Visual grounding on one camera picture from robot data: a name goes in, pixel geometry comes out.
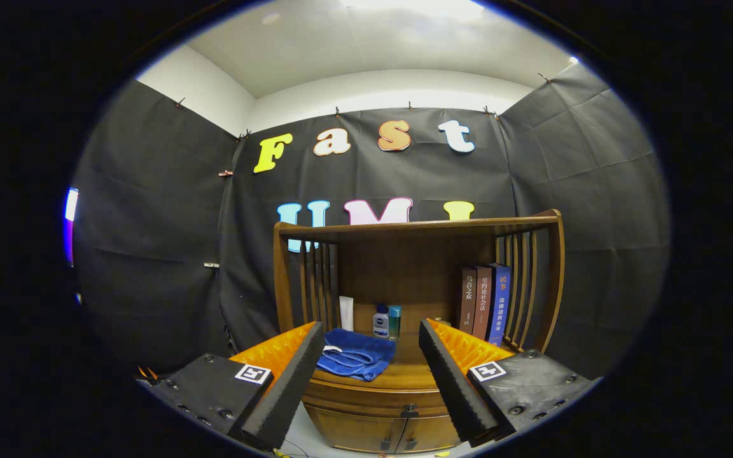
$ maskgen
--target yellow letter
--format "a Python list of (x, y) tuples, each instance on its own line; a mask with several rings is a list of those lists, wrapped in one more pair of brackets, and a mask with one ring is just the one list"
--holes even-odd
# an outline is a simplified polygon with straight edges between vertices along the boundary
[(349, 147), (352, 146), (347, 142), (347, 131), (343, 128), (325, 130), (318, 134), (316, 139), (322, 140), (316, 143), (315, 148), (313, 148), (313, 153), (316, 156), (346, 153), (346, 151), (349, 151)]
[(474, 211), (474, 205), (471, 202), (463, 202), (462, 200), (452, 200), (443, 204), (443, 209), (448, 212), (449, 220), (470, 219), (471, 212)]
[(262, 152), (259, 153), (259, 163), (253, 168), (253, 173), (265, 172), (276, 167), (276, 163), (271, 158), (279, 159), (282, 157), (284, 145), (293, 141), (293, 134), (283, 134), (272, 139), (264, 139), (259, 142)]

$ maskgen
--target black curtain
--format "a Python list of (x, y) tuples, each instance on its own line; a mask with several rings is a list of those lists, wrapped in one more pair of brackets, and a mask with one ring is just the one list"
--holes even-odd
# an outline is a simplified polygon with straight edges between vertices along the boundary
[(238, 144), (137, 81), (94, 127), (73, 179), (73, 257), (94, 331), (119, 360), (169, 371), (230, 354), (204, 264), (218, 263), (218, 173)]
[(669, 260), (657, 155), (619, 96), (581, 64), (499, 120), (518, 214), (555, 208), (564, 217), (564, 294), (547, 353), (586, 377), (604, 375), (642, 330)]
[[(379, 127), (390, 120), (409, 124), (411, 145), (402, 151), (379, 148)], [(439, 130), (452, 120), (468, 127), (470, 153), (454, 151)], [(329, 128), (347, 131), (349, 151), (314, 154), (316, 136)], [(291, 141), (274, 168), (254, 173), (261, 143), (283, 134)], [(218, 177), (223, 169), (234, 176)], [(329, 203), (328, 226), (349, 224), (350, 200), (366, 200), (379, 218), (393, 198), (410, 198), (409, 221), (448, 219), (443, 205), (451, 200), (472, 203), (471, 218), (558, 209), (567, 263), (548, 353), (585, 377), (605, 374), (632, 342), (669, 253), (652, 144), (581, 64), (498, 120), (471, 110), (389, 108), (331, 113), (239, 142), (132, 81), (95, 129), (73, 184), (81, 191), (76, 269), (96, 331), (119, 356), (152, 368), (228, 352), (224, 325), (239, 350), (276, 336), (272, 243), (280, 205), (302, 206), (297, 223), (305, 226), (313, 224), (314, 200)], [(293, 253), (293, 279), (299, 259)], [(540, 307), (534, 313), (541, 318)]]

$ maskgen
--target brown book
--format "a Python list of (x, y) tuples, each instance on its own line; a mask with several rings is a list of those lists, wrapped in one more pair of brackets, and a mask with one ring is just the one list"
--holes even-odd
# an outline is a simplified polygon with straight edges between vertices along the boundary
[(463, 267), (463, 290), (460, 294), (460, 331), (474, 330), (474, 309), (477, 308), (477, 269)]
[(491, 293), (494, 279), (491, 267), (477, 266), (477, 305), (474, 309), (474, 325), (471, 335), (485, 341), (488, 334), (488, 315), (491, 313)]

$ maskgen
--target pink letter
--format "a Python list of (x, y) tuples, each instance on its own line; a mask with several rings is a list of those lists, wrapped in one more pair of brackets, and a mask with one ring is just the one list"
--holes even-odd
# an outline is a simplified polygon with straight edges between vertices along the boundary
[(386, 204), (380, 219), (375, 217), (366, 200), (350, 200), (344, 204), (349, 212), (349, 224), (409, 223), (409, 209), (412, 200), (408, 197), (396, 197)]

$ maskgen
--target ceiling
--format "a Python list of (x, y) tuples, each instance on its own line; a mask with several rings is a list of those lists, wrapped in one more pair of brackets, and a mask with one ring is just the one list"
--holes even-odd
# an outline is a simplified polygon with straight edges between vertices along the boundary
[(544, 80), (537, 73), (552, 78), (570, 64), (570, 55), (547, 39), (468, 0), (366, 1), (276, 0), (222, 21), (187, 46), (257, 99), (384, 69), (451, 70), (538, 87)]

